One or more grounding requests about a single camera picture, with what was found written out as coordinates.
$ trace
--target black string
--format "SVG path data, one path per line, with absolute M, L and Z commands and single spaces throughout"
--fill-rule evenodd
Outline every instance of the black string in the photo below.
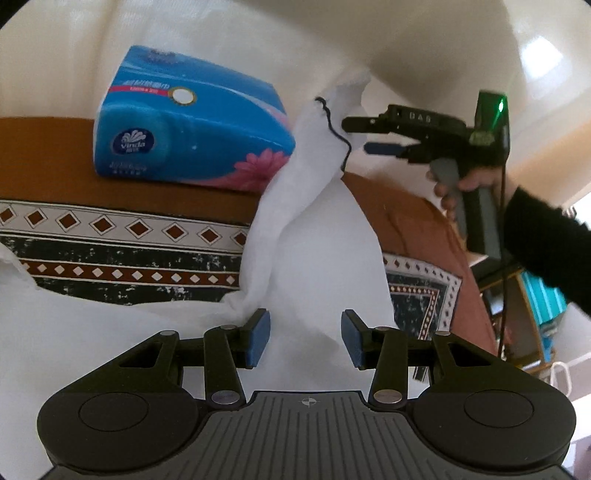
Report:
M 505 188 L 506 188 L 506 165 L 501 170 L 501 206 L 499 208 L 499 242 L 501 244 L 501 276 L 503 289 L 503 312 L 501 314 L 501 328 L 499 329 L 499 351 L 497 356 L 503 354 L 503 343 L 505 342 L 505 325 L 507 323 L 507 267 L 505 262 Z
M 322 97 L 316 97 L 314 99 L 316 102 L 320 102 L 322 103 L 322 109 L 326 112 L 326 119 L 329 122 L 329 130 L 330 132 L 339 140 L 345 142 L 347 144 L 347 146 L 349 147 L 347 154 L 345 155 L 345 159 L 343 160 L 343 164 L 341 165 L 340 169 L 342 171 L 345 171 L 345 167 L 347 165 L 347 160 L 349 159 L 349 155 L 351 155 L 351 152 L 353 150 L 353 147 L 351 146 L 351 142 L 349 142 L 349 140 L 347 140 L 345 137 L 343 137 L 342 135 L 340 135 L 332 126 L 332 122 L 330 121 L 330 109 L 326 106 L 326 100 L 324 100 Z

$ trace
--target patterned fabric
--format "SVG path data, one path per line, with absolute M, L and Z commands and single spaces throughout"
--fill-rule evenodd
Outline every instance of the patterned fabric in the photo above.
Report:
M 0 200 L 0 242 L 39 286 L 107 303 L 219 301 L 239 288 L 247 233 L 242 225 Z
M 427 262 L 384 254 L 394 320 L 410 337 L 430 340 L 448 332 L 462 279 Z M 427 369 L 416 367 L 415 380 L 425 381 Z

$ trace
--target tissue paper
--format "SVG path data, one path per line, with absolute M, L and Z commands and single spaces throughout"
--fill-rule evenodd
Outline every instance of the tissue paper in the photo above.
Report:
M 326 92 L 335 128 L 359 106 L 367 80 Z M 240 372 L 247 395 L 367 392 L 372 372 L 351 364 L 340 313 L 352 308 L 370 326 L 394 325 L 381 250 L 340 180 L 347 146 L 330 133 L 319 103 L 304 108 L 294 135 L 292 159 L 267 188 L 249 231 L 241 290 L 221 303 L 123 307 L 62 296 L 35 287 L 0 246 L 0 473 L 7 480 L 39 478 L 51 467 L 35 427 L 46 399 L 163 329 L 197 337 L 221 323 L 242 324 L 262 306 L 271 312 L 271 339 L 259 366 Z M 183 386 L 202 395 L 200 369 L 187 369 Z

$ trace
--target tissue box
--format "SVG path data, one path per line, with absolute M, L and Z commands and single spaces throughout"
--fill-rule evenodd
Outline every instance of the tissue box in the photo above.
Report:
M 95 120 L 99 175 L 261 192 L 295 142 L 269 83 L 133 46 Z

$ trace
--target vinda logo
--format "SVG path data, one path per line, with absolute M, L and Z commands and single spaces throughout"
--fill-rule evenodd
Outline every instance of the vinda logo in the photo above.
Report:
M 123 130 L 113 140 L 113 151 L 119 155 L 127 153 L 147 153 L 154 146 L 152 132 L 144 128 Z

